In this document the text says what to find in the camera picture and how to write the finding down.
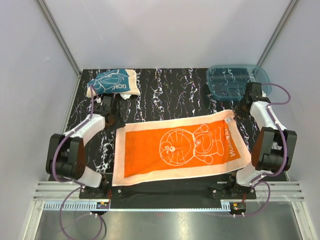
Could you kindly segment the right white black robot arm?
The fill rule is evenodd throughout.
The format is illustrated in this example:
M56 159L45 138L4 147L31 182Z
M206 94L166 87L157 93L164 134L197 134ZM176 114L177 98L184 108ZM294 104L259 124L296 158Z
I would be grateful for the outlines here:
M227 185L228 195L239 198L245 187L254 188L265 177L276 177L291 167L297 133L287 129L277 118L272 106L286 105L291 95L284 87L269 83L287 94L285 102L271 102L263 95L260 82L246 84L243 98L233 109L236 118L248 119L252 116L259 128L259 134L251 152L250 163L235 173L235 181Z

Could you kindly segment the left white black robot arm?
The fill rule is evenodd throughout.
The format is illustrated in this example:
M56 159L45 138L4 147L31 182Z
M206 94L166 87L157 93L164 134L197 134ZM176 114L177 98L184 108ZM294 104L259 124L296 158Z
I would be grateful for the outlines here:
M59 183L75 182L90 187L97 198L108 193L103 175L87 166L86 144L101 131L123 128L120 102L114 97L104 96L91 105L87 117L63 134L53 134L49 140L45 170Z

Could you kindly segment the orange Doraemon towel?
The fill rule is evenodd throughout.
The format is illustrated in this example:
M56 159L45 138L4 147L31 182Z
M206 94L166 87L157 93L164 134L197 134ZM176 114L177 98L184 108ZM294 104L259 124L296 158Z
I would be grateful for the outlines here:
M250 162L231 110L129 123L116 131L112 185L221 175Z

